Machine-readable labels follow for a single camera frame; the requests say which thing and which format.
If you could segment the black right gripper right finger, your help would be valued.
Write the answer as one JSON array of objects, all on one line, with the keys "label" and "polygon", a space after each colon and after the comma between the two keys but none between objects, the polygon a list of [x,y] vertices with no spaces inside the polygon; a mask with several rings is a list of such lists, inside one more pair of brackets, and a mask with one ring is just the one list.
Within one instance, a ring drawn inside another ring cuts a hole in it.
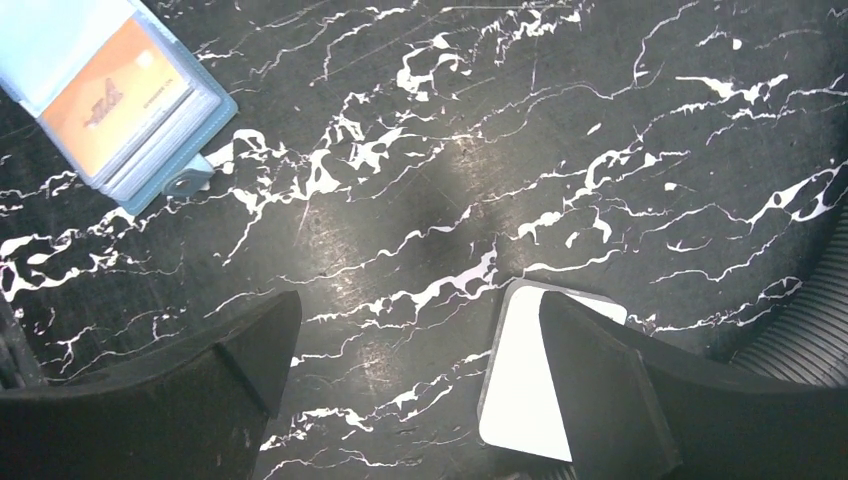
[{"label": "black right gripper right finger", "polygon": [[693,355],[560,292],[538,318],[576,478],[846,477],[845,388]]}]

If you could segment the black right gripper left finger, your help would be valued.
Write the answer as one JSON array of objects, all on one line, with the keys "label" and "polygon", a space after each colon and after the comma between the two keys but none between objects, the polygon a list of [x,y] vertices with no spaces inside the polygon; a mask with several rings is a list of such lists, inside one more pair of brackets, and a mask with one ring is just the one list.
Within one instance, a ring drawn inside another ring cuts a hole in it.
[{"label": "black right gripper left finger", "polygon": [[60,386],[1,393],[5,479],[248,479],[302,321],[294,291]]}]

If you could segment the light blue card holder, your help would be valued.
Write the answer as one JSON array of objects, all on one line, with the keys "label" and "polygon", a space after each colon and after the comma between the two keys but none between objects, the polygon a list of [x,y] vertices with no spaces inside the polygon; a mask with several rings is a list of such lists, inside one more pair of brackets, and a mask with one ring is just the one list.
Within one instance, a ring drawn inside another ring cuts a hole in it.
[{"label": "light blue card holder", "polygon": [[1,86],[83,182],[126,212],[187,197],[232,97],[139,1],[5,1]]}]

